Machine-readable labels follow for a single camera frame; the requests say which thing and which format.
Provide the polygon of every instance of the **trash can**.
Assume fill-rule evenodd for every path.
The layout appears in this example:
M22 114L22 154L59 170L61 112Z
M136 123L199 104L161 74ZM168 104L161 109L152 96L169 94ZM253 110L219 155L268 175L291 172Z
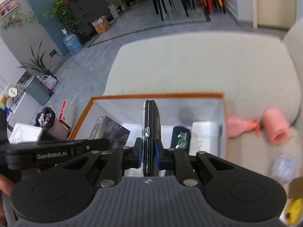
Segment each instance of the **trash can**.
M24 90L42 106L45 105L50 98L50 90L36 76L32 76L25 83Z
M44 131L59 140L67 140L67 129L59 122L55 112L50 107L42 109L36 116L36 126L42 127Z

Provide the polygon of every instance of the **blue water bottle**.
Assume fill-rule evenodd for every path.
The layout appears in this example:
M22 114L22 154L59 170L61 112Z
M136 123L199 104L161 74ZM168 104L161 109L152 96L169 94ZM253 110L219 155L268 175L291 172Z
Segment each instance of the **blue water bottle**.
M83 46L81 45L77 35L73 33L68 33L65 28L63 28L61 31L65 35L65 37L63 38L63 42L71 53L71 55L78 53L83 48Z

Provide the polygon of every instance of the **picture frame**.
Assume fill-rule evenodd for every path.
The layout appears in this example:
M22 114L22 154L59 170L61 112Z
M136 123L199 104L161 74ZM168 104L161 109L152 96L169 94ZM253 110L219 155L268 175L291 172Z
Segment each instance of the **picture frame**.
M0 3L0 16L3 18L8 13L13 11L15 8L20 6L20 3L18 0L5 0L2 3Z

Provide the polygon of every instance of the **black trash bag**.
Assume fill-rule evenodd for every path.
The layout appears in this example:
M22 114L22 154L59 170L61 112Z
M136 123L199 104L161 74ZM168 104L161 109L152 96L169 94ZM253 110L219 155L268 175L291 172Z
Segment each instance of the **black trash bag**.
M39 126L45 131L48 131L53 127L55 123L55 117L55 112L50 107L45 107L42 109L42 112L38 113L36 116L36 126Z

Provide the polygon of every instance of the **gray cabinet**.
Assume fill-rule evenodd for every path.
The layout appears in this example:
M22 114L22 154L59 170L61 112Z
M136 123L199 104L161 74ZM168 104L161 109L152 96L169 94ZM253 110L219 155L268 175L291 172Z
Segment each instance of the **gray cabinet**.
M112 14L107 7L105 0L73 0L68 4L73 11L76 20L81 21L79 28L85 30L81 36L90 36L95 33L92 22L101 16L106 16L107 20L112 19Z

